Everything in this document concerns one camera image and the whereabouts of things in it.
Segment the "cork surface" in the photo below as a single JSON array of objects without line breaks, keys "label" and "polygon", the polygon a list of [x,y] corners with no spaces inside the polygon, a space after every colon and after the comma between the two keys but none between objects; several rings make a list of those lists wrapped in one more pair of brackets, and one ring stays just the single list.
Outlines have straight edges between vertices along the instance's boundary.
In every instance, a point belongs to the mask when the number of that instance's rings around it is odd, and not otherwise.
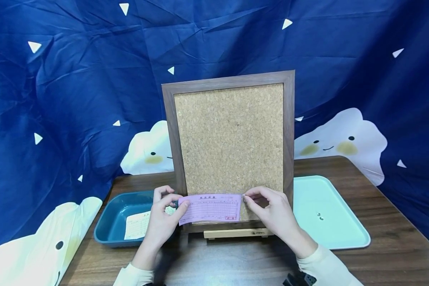
[{"label": "cork surface", "polygon": [[283,191],[283,84],[175,94],[175,108],[188,195]]}]

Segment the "pink receipt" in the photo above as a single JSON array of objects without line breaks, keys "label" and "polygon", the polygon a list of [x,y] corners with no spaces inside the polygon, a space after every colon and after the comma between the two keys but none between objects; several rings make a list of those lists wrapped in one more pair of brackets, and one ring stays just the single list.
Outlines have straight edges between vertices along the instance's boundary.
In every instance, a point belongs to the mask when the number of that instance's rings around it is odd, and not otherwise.
[{"label": "pink receipt", "polygon": [[191,204],[180,220],[180,225],[189,222],[238,222],[240,220],[240,205],[242,196],[237,194],[208,193],[192,195],[178,200],[178,205],[184,201]]}]

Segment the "hand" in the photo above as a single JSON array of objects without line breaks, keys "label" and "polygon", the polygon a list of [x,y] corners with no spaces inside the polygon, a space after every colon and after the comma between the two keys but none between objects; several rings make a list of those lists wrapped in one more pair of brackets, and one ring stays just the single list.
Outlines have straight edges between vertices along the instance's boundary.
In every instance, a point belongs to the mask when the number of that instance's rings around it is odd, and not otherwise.
[{"label": "hand", "polygon": [[[254,187],[243,197],[248,208],[264,223],[269,231],[283,240],[300,259],[312,255],[317,243],[300,228],[284,193],[268,187]],[[263,208],[257,203],[268,201]]]},{"label": "hand", "polygon": [[171,216],[165,213],[165,208],[175,207],[173,201],[182,198],[176,195],[169,186],[158,187],[154,190],[153,205],[149,216],[148,229],[145,238],[131,264],[138,269],[152,270],[158,250],[175,231],[179,220],[187,211],[189,202],[183,202]]},{"label": "hand", "polygon": [[189,202],[183,202],[171,216],[165,213],[165,208],[175,207],[173,201],[182,198],[176,195],[175,190],[169,186],[158,187],[154,190],[153,205],[149,216],[148,229],[143,242],[152,242],[155,247],[160,248],[175,231],[179,220],[187,211]]}]

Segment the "teal tray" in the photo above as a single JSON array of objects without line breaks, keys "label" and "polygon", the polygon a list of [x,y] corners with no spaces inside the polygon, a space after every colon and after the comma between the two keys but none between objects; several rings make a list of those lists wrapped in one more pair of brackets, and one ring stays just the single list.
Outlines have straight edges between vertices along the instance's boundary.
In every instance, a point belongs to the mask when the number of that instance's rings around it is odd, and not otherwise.
[{"label": "teal tray", "polygon": [[369,246],[369,233],[327,178],[294,178],[293,205],[300,227],[318,244],[328,249]]}]

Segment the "blue fabric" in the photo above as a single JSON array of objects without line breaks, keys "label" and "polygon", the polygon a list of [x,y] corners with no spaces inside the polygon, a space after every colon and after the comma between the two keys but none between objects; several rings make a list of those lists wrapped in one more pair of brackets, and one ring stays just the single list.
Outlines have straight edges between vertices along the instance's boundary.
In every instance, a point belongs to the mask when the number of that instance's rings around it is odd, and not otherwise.
[{"label": "blue fabric", "polygon": [[165,119],[160,84],[279,70],[296,70],[296,137],[347,108],[376,124],[379,187],[429,238],[429,0],[128,3],[0,0],[0,244],[105,198]]}]

